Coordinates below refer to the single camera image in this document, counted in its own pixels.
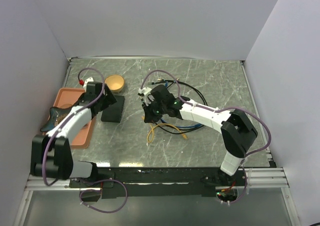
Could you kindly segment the black network switch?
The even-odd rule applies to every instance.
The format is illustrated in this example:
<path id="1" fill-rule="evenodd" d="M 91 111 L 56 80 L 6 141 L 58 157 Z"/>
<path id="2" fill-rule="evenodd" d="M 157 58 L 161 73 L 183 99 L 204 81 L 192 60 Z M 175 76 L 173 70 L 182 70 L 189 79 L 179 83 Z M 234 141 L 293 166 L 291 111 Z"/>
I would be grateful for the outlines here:
<path id="1" fill-rule="evenodd" d="M 124 108 L 124 96 L 115 96 L 116 103 L 110 105 L 107 109 L 102 111 L 101 121 L 110 123 L 120 123 Z"/>

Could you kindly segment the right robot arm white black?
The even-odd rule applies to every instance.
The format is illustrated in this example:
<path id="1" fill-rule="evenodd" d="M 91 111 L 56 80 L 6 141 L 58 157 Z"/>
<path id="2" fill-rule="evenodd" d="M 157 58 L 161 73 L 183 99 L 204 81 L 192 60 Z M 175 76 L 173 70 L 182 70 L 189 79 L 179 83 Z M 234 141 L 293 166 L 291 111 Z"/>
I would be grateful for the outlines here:
<path id="1" fill-rule="evenodd" d="M 218 179 L 223 185 L 236 180 L 236 171 L 258 136 L 256 128 L 242 110 L 220 111 L 180 96 L 175 97 L 163 85 L 138 90 L 142 101 L 144 121 L 156 123 L 163 115 L 197 122 L 222 134 L 226 155 L 220 166 Z"/>

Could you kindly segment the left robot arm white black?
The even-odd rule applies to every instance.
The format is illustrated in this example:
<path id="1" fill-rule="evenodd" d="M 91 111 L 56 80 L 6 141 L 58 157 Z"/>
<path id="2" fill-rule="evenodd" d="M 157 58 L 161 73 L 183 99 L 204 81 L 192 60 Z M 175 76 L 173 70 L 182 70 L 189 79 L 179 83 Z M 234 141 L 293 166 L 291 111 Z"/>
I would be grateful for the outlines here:
<path id="1" fill-rule="evenodd" d="M 92 81 L 72 106 L 51 107 L 44 125 L 47 132 L 32 139 L 30 174 L 42 177 L 46 185 L 47 178 L 77 178 L 70 144 L 87 123 L 116 101 L 106 84 Z"/>

